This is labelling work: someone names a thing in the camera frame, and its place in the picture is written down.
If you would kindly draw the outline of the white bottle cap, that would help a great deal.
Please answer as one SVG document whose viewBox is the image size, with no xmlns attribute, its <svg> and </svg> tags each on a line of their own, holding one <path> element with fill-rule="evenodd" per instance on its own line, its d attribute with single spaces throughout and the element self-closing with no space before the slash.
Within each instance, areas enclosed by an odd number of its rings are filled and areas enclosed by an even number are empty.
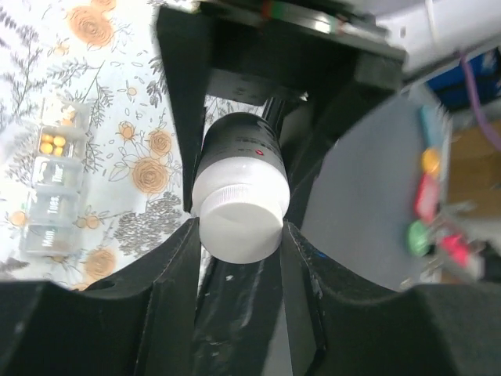
<svg viewBox="0 0 501 376">
<path fill-rule="evenodd" d="M 198 216 L 201 244 L 224 262 L 259 262 L 281 242 L 281 207 L 253 186 L 236 184 L 216 190 L 204 200 Z"/>
</svg>

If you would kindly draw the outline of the white pill bottle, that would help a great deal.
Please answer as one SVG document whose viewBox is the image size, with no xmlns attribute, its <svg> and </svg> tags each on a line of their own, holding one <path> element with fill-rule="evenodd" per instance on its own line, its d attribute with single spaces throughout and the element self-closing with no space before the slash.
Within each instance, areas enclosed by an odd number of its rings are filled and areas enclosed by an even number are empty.
<svg viewBox="0 0 501 376">
<path fill-rule="evenodd" d="M 207 130 L 192 190 L 193 211 L 223 187 L 250 184 L 286 214 L 290 187 L 282 154 L 268 122 L 251 113 L 231 113 Z"/>
</svg>

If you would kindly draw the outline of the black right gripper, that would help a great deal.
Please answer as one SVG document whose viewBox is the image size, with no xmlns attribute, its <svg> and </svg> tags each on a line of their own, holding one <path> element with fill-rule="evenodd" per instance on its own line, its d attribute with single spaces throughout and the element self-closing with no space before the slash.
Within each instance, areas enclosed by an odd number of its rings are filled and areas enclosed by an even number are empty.
<svg viewBox="0 0 501 376">
<path fill-rule="evenodd" d="M 388 41 L 388 30 L 373 16 L 346 1 L 202 1 L 199 10 L 161 7 L 156 22 L 184 210 L 193 205 L 206 92 L 254 106 L 312 92 L 283 123 L 292 131 L 283 144 L 286 220 L 300 228 L 328 151 L 401 88 L 405 50 Z"/>
</svg>

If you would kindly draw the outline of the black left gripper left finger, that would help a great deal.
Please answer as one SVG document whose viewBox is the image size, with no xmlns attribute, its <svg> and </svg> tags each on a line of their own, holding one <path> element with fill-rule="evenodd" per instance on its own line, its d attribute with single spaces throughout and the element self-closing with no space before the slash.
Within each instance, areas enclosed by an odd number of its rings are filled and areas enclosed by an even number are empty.
<svg viewBox="0 0 501 376">
<path fill-rule="evenodd" d="M 1 285 L 4 375 L 188 375 L 200 267 L 198 222 L 83 291 Z"/>
</svg>

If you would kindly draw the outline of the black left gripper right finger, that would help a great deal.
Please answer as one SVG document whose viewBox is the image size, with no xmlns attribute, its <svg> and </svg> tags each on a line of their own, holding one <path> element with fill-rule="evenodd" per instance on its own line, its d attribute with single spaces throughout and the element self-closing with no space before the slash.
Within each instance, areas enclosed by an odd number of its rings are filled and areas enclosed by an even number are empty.
<svg viewBox="0 0 501 376">
<path fill-rule="evenodd" d="M 498 285 L 391 291 L 317 250 L 292 223 L 279 253 L 294 374 L 499 374 Z"/>
</svg>

